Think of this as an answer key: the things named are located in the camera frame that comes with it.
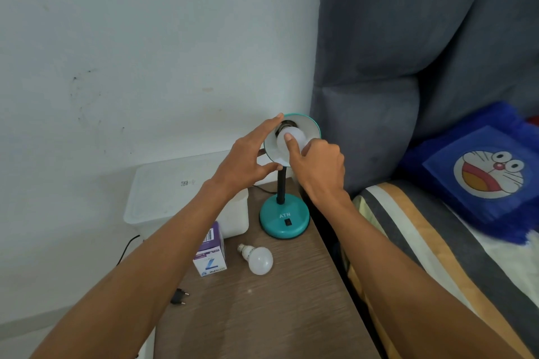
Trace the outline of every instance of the red fabric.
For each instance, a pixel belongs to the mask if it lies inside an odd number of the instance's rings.
[[[536,125],[536,126],[539,126],[539,116],[528,118],[527,121],[528,121],[530,124],[534,124],[534,125]]]

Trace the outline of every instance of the lamp base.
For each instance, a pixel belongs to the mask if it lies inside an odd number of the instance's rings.
[[[285,203],[277,203],[277,195],[270,197],[260,209],[260,224],[270,236],[294,238],[309,226],[310,214],[305,202],[297,196],[285,195]]]

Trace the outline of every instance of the forearm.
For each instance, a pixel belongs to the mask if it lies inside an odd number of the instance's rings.
[[[520,358],[492,329],[365,220],[343,191],[317,204],[403,359]]]
[[[32,359],[134,358],[232,196],[207,181],[185,208],[62,318]]]

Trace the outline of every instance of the cartoon eye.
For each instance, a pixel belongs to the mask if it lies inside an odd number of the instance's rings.
[[[496,152],[494,155],[492,155],[492,160],[498,164],[504,164],[505,162],[509,162],[512,158],[513,155],[505,151]]]
[[[512,160],[506,163],[506,171],[508,172],[520,172],[524,169],[524,162],[519,160]]]

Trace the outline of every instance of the black lamp stem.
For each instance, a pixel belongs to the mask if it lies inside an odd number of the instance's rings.
[[[285,203],[286,192],[286,166],[277,172],[277,204]]]

